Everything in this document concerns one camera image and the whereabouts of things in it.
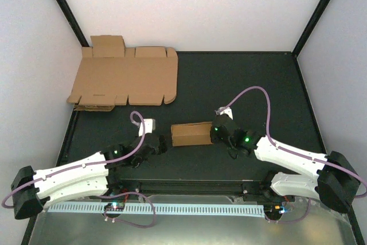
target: cardboard box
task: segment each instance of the cardboard box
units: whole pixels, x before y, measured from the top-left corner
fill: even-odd
[[[111,111],[115,106],[159,106],[177,94],[178,57],[173,48],[126,48],[122,36],[91,36],[83,47],[68,103],[75,110]]]
[[[211,122],[185,123],[172,125],[173,146],[211,145],[210,128]]]

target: white wall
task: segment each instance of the white wall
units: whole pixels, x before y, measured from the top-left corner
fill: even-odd
[[[121,34],[129,46],[291,51],[319,0],[67,1],[87,39]]]
[[[0,0],[0,7],[2,200],[21,167],[55,164],[81,51],[55,0]],[[20,244],[27,222],[0,208],[0,244]]]
[[[366,58],[367,0],[331,0],[299,62],[328,151],[344,153],[364,179]],[[356,199],[353,206],[367,241],[367,199]]]

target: white bracket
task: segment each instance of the white bracket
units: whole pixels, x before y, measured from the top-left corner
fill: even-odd
[[[222,115],[222,114],[227,114],[233,120],[233,114],[232,114],[231,108],[227,107],[225,110],[220,111],[219,115]]]
[[[155,130],[155,119],[144,119],[145,133],[152,133]],[[143,136],[143,124],[139,126],[139,137]]]
[[[37,193],[39,199],[46,198],[52,193],[74,185],[78,182],[89,180],[96,177],[106,177],[108,175],[108,169],[105,168],[105,164],[85,166],[89,162],[105,161],[104,155],[97,152],[85,159],[58,166],[52,169],[36,170],[36,174],[33,179],[43,178],[43,181],[34,183],[34,187],[40,189]],[[81,167],[72,169],[52,177],[46,177],[46,175],[57,172],[61,169],[70,168],[71,166],[81,165]]]
[[[316,186],[317,181],[307,176],[279,172],[271,180],[270,187],[277,195],[296,195],[320,200],[320,196],[315,190]]]
[[[257,143],[257,149],[255,149],[255,155],[257,159],[277,164],[301,175],[305,175],[314,181],[317,181],[317,178],[319,177],[317,171],[322,170],[324,164],[298,157],[296,155],[278,149],[278,147],[281,146],[310,158],[327,161],[327,159],[325,158],[325,154],[312,153],[302,149],[297,149],[296,147],[292,147],[284,143],[280,143],[276,140],[273,141],[277,144],[277,147],[273,146],[267,137],[263,137],[260,139],[260,141]]]
[[[108,191],[107,184],[107,179],[104,176],[80,181],[51,193],[49,195],[50,200],[45,203],[44,208],[48,208],[58,202],[73,200],[80,197],[103,195]]]

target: black work surface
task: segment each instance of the black work surface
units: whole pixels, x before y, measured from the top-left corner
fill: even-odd
[[[170,137],[173,124],[212,121],[214,110],[228,104],[243,89],[259,85],[271,101],[274,139],[301,149],[322,152],[318,132],[290,53],[179,52],[177,97],[161,106],[119,106],[111,112],[79,114],[68,162],[104,147],[132,141],[138,133],[132,110],[156,120],[156,133]],[[233,106],[235,122],[243,129],[265,134],[266,99],[250,91]],[[151,180],[262,180],[269,170],[289,173],[277,165],[240,155],[233,160],[223,145],[171,147],[152,155],[140,167],[125,168],[122,178]]]

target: cable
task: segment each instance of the cable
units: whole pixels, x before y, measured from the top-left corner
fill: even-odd
[[[122,223],[128,224],[130,226],[138,227],[138,228],[141,228],[141,229],[146,229],[146,228],[153,227],[155,225],[155,223],[156,223],[156,220],[157,220],[157,214],[155,213],[155,208],[154,208],[153,203],[145,195],[143,195],[143,194],[141,194],[139,192],[124,192],[124,193],[120,193],[119,195],[113,195],[113,196],[97,196],[97,197],[98,198],[101,198],[101,199],[114,199],[114,198],[121,197],[121,196],[126,196],[126,195],[138,195],[138,196],[142,196],[150,204],[151,209],[153,210],[153,220],[152,220],[152,222],[149,225],[140,225],[140,224],[135,224],[133,222],[129,222],[129,221],[126,221],[126,220],[123,220],[123,219],[110,218],[110,217],[107,216],[107,211],[109,211],[108,209],[106,209],[104,211],[104,213],[103,213],[103,216],[105,217],[105,219],[110,219],[112,221],[122,222]]]
[[[128,189],[123,189],[122,192],[128,192]],[[124,203],[126,203],[128,199],[128,195],[125,195]]]
[[[269,222],[272,222],[272,223],[276,223],[276,224],[294,224],[294,223],[297,223],[297,222],[300,222],[302,221],[303,219],[306,218],[307,215],[309,215],[310,213],[310,209],[311,209],[311,199],[308,198],[308,203],[307,203],[307,209],[305,211],[305,213],[300,217],[300,218],[297,218],[295,220],[291,220],[291,221],[278,221],[278,220],[271,220],[269,219],[269,217],[267,217],[265,214],[265,219]]]
[[[220,108],[218,110],[216,110],[216,114],[218,115],[220,112],[222,112],[223,110],[225,110],[226,108],[230,107],[236,100],[239,99],[239,97],[241,97],[243,94],[245,94],[246,92],[250,91],[250,90],[254,90],[254,89],[258,89],[258,90],[261,90],[262,93],[264,93],[265,95],[265,98],[266,98],[266,102],[267,102],[267,105],[268,105],[268,114],[267,114],[267,117],[266,117],[266,135],[269,139],[269,142],[276,147],[276,143],[273,141],[273,139],[271,138],[270,136],[270,98],[269,98],[269,95],[268,93],[266,92],[266,90],[261,87],[261,86],[251,86],[251,87],[248,87],[246,88],[245,90],[243,90],[241,93],[239,93],[229,104],[227,104],[225,107],[223,108]],[[343,168],[342,166],[338,166],[336,164],[333,164],[333,163],[330,163],[330,162],[327,162],[327,161],[324,161],[324,160],[320,160],[320,159],[312,159],[311,157],[309,156],[306,156],[306,155],[303,155],[301,153],[298,153],[298,152],[295,152],[293,150],[290,150],[290,149],[286,149],[285,147],[283,146],[278,146],[278,149],[280,150],[283,150],[285,152],[288,152],[288,153],[291,153],[293,155],[296,155],[298,157],[302,157],[304,159],[307,159],[307,160],[310,160],[310,161],[314,161],[314,162],[319,162],[319,163],[322,163],[324,165],[327,165],[327,166],[331,166],[333,168],[336,168],[336,169],[339,169],[341,170],[342,172],[345,172],[351,176],[353,176],[355,179],[357,179],[359,182],[361,182],[365,187],[366,187],[366,192],[361,194],[361,195],[356,195],[354,198],[363,198],[363,197],[366,197],[367,196],[367,181],[364,180],[362,177],[360,177],[359,175],[355,174],[354,172],[351,172],[350,170],[348,169],[345,169]]]
[[[294,205],[292,204],[291,201],[289,201],[287,196],[284,196],[284,198],[286,199],[286,201],[290,204],[290,206],[294,209]]]
[[[126,158],[128,158],[128,157],[132,156],[133,154],[135,154],[135,153],[140,149],[140,147],[142,146],[142,144],[143,144],[143,142],[144,142],[144,139],[145,139],[145,122],[144,122],[144,118],[143,118],[143,116],[142,116],[139,112],[137,112],[137,111],[133,111],[133,112],[130,114],[130,120],[131,120],[131,122],[132,122],[133,124],[135,124],[136,126],[140,126],[140,124],[134,120],[134,118],[133,118],[133,117],[134,117],[134,115],[137,115],[137,116],[139,117],[139,119],[140,119],[141,123],[143,124],[143,135],[142,135],[142,137],[141,137],[141,139],[140,139],[140,141],[139,141],[138,145],[136,146],[136,148],[135,148],[132,152],[130,152],[130,153],[128,153],[128,154],[126,154],[126,155],[124,155],[124,156],[122,156],[122,157],[120,157],[120,158],[117,158],[117,159],[112,159],[112,160],[108,160],[108,161],[90,162],[90,163],[85,163],[85,164],[82,164],[82,165],[70,166],[70,167],[68,167],[68,168],[60,169],[60,170],[58,170],[58,171],[56,171],[56,172],[53,172],[53,173],[47,174],[47,175],[45,176],[45,178],[37,178],[37,179],[35,179],[35,180],[29,181],[29,182],[27,182],[27,183],[25,183],[25,184],[23,184],[23,185],[20,185],[19,187],[15,188],[12,192],[10,192],[7,196],[5,196],[5,198],[4,198],[4,199],[2,200],[2,202],[1,202],[1,206],[2,206],[3,208],[6,208],[6,209],[13,209],[13,208],[14,208],[14,206],[12,206],[12,205],[6,205],[7,200],[8,200],[9,198],[11,198],[11,196],[13,196],[14,194],[16,194],[16,193],[17,193],[17,192],[19,192],[20,190],[22,190],[22,189],[24,189],[24,188],[26,188],[26,187],[28,187],[28,186],[31,186],[31,185],[33,185],[34,183],[37,183],[37,182],[39,182],[39,181],[46,180],[46,179],[47,179],[47,178],[49,178],[49,177],[52,177],[52,176],[58,175],[58,174],[60,174],[60,173],[62,173],[62,172],[67,172],[67,171],[72,170],[72,169],[82,168],[84,165],[85,165],[85,168],[86,168],[87,166],[92,166],[92,165],[111,164],[111,163],[119,162],[119,161],[121,161],[121,160],[125,160]]]

